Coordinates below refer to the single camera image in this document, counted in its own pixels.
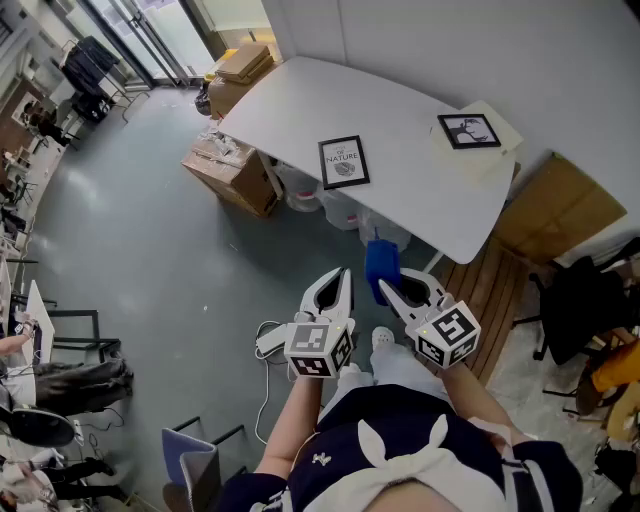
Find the wooden slatted pallet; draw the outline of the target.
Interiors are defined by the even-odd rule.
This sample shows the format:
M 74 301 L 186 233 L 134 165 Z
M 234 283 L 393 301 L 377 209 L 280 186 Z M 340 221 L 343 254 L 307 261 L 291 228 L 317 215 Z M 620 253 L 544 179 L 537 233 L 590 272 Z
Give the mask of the wooden slatted pallet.
M 455 299 L 464 301 L 481 326 L 477 348 L 465 364 L 483 384 L 488 383 L 518 310 L 529 267 L 490 238 L 468 264 L 445 257 L 434 275 Z

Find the orange bag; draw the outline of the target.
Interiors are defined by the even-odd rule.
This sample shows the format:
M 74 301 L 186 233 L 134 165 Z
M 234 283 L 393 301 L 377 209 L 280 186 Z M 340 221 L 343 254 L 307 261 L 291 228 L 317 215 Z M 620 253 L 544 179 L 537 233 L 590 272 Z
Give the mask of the orange bag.
M 640 339 L 612 353 L 592 374 L 591 380 L 598 393 L 640 381 Z

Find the black framed nature print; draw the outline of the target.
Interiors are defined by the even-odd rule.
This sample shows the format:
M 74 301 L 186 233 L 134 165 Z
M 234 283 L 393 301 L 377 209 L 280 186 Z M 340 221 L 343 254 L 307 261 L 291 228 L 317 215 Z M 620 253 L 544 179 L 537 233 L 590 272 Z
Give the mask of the black framed nature print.
M 370 182 L 367 163 L 358 135 L 318 143 L 322 183 L 325 190 L 364 185 Z

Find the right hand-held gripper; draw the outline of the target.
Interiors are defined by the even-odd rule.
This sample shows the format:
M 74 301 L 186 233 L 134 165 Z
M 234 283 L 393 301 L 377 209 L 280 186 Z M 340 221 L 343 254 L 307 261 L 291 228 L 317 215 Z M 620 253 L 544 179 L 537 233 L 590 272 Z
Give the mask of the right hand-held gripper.
M 415 351 L 447 369 L 464 360 L 478 346 L 481 326 L 464 301 L 456 301 L 431 274 L 402 268 L 394 284 L 378 280 L 387 305 L 405 325 Z M 419 309 L 429 308 L 419 317 Z

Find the cream paper sheet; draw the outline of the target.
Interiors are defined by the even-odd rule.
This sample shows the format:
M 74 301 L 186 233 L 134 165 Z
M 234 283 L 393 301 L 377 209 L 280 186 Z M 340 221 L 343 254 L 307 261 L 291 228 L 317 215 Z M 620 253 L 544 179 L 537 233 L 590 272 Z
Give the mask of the cream paper sheet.
M 441 128 L 437 116 L 443 114 L 484 114 L 501 141 L 498 148 L 454 150 Z M 485 101 L 476 101 L 458 112 L 436 116 L 430 138 L 440 152 L 441 159 L 458 171 L 480 176 L 491 171 L 507 156 L 514 156 L 523 142 L 523 137 L 492 106 Z

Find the white power strip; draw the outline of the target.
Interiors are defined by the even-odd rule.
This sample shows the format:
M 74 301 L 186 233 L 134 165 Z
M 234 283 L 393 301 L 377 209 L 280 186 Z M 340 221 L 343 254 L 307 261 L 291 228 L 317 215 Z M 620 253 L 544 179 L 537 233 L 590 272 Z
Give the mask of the white power strip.
M 259 360 L 266 360 L 282 350 L 285 345 L 287 324 L 267 320 L 262 322 L 256 332 L 255 355 Z

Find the blue cloth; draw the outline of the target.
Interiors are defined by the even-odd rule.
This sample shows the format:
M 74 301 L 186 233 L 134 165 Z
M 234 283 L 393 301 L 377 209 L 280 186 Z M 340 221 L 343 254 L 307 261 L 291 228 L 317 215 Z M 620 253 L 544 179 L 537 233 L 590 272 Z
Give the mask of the blue cloth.
M 378 281 L 380 279 L 398 288 L 401 285 L 401 272 L 398 247 L 394 242 L 381 239 L 374 230 L 374 239 L 367 242 L 365 255 L 365 278 L 377 304 L 386 306 Z

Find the flat cardboard box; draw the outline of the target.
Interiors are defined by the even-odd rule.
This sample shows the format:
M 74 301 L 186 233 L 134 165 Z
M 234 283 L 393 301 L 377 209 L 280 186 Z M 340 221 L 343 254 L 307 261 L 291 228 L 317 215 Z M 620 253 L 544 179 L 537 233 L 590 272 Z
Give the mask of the flat cardboard box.
M 219 66 L 216 75 L 234 83 L 249 84 L 273 63 L 267 45 L 245 44 Z

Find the clothes rack with dark clothes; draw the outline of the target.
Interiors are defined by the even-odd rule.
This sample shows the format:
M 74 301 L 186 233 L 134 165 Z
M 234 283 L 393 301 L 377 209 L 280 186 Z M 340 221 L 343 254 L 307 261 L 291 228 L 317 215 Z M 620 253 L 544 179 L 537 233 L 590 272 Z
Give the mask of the clothes rack with dark clothes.
M 58 64 L 64 78 L 76 92 L 76 106 L 85 118 L 102 120 L 116 108 L 125 124 L 134 100 L 113 76 L 119 59 L 93 36 L 68 40 Z

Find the taped cardboard box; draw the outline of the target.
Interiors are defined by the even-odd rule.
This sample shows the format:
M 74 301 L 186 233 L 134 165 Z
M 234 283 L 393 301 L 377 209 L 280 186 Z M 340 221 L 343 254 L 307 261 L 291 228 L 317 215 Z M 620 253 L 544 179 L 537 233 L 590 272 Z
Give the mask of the taped cardboard box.
M 236 153 L 214 156 L 196 149 L 194 143 L 181 161 L 186 170 L 219 198 L 257 217 L 270 215 L 278 196 L 255 149 L 236 142 L 239 147 Z

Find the black round stool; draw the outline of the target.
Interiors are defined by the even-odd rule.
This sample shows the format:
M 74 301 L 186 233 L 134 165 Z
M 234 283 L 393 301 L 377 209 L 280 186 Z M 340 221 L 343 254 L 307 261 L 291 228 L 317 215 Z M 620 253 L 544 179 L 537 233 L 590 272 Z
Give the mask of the black round stool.
M 0 407 L 0 423 L 10 435 L 30 446 L 62 448 L 76 435 L 75 427 L 66 417 L 38 408 L 16 408 L 12 411 Z

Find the flat cardboard sheet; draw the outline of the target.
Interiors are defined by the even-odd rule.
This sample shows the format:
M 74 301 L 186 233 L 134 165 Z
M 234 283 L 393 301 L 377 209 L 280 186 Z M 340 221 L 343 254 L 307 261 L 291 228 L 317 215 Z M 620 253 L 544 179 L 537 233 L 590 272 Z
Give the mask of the flat cardboard sheet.
M 500 214 L 493 234 L 515 255 L 543 265 L 626 214 L 596 181 L 552 153 Z

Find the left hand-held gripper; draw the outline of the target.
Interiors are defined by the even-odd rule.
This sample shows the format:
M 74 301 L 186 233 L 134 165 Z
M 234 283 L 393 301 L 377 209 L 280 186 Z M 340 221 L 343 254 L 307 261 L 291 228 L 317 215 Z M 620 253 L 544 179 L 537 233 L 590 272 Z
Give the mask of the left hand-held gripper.
M 355 349 L 353 305 L 353 277 L 348 268 L 330 270 L 306 289 L 299 308 L 304 312 L 285 331 L 284 357 L 297 377 L 339 376 Z

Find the person's left forearm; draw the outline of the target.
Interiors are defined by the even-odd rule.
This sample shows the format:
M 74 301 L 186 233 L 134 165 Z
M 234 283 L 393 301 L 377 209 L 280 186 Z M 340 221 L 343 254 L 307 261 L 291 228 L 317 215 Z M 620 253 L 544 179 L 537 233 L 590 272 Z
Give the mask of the person's left forearm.
M 298 377 L 269 436 L 255 473 L 287 479 L 299 450 L 314 433 L 324 381 Z

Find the navy top with white bow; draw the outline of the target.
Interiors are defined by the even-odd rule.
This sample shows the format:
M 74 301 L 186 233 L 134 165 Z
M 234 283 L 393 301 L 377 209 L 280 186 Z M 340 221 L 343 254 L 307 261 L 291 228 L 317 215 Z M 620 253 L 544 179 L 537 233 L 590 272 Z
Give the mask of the navy top with white bow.
M 286 477 L 227 481 L 216 512 L 364 512 L 394 486 L 421 484 L 458 512 L 580 512 L 583 485 L 556 442 L 515 444 L 443 400 L 399 385 L 349 392 Z

